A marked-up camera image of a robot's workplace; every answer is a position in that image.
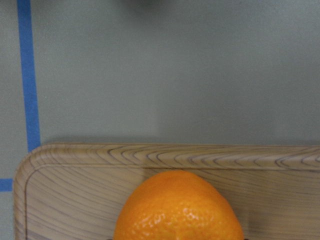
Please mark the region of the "wooden cutting board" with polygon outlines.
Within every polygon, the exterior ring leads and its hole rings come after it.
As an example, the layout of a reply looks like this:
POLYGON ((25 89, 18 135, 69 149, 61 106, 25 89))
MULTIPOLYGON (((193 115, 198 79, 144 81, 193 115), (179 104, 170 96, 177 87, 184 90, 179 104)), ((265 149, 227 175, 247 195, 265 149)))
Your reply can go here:
POLYGON ((181 169, 210 182, 249 240, 320 237, 320 148, 293 145, 53 143, 13 179, 17 240, 110 240, 145 179, 181 169))

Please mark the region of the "orange fruit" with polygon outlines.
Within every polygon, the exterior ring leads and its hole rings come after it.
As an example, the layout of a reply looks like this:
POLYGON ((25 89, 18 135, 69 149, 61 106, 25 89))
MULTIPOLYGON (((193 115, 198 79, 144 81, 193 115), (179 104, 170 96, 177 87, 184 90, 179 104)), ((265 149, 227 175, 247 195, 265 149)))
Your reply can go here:
POLYGON ((116 221, 115 240, 243 240, 229 202, 194 173, 158 173, 139 185, 116 221))

